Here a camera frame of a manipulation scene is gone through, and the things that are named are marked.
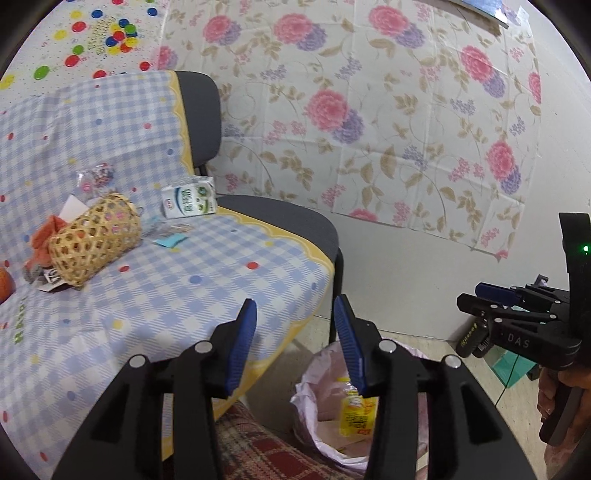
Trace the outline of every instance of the yellow label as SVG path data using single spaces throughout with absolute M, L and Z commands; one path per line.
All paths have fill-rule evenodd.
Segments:
M 343 437 L 355 434 L 370 435 L 374 430 L 377 413 L 378 397 L 347 395 L 341 403 L 340 434 Z

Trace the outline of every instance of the black chair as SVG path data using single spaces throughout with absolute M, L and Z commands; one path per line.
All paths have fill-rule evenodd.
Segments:
M 217 155 L 222 141 L 220 99 L 213 80 L 195 72 L 177 72 L 181 87 L 193 167 L 207 175 L 207 162 Z M 226 195 L 217 200 L 229 210 L 243 213 L 270 225 L 294 233 L 316 245 L 335 265 L 332 302 L 341 294 L 343 254 L 335 226 L 314 210 L 281 200 L 247 195 Z M 334 315 L 330 315 L 329 343 L 336 340 Z

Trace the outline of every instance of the chair leg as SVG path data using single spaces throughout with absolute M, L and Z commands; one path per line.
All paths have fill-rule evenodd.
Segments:
M 340 251 L 336 255 L 335 260 L 335 279 L 333 280 L 333 301 L 330 305 L 330 331 L 329 331 L 329 344 L 336 341 L 336 325 L 335 325 L 335 300 L 341 294 L 343 289 L 343 270 L 345 269 L 345 263 L 343 260 L 343 252 Z

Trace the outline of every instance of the orange cloth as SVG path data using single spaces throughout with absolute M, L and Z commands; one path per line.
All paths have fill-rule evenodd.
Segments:
M 31 247 L 33 248 L 33 255 L 27 263 L 25 268 L 31 271 L 32 267 L 39 265 L 43 268 L 51 267 L 51 257 L 49 256 L 49 239 L 52 235 L 59 232 L 68 223 L 56 215 L 51 215 L 47 221 L 41 226 L 31 238 Z

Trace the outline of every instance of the chair seat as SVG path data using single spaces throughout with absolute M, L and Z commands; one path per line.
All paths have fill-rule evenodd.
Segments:
M 221 207 L 262 220 L 315 244 L 330 259 L 336 261 L 339 235 L 335 226 L 314 210 L 293 203 L 266 197 L 224 195 L 217 199 Z

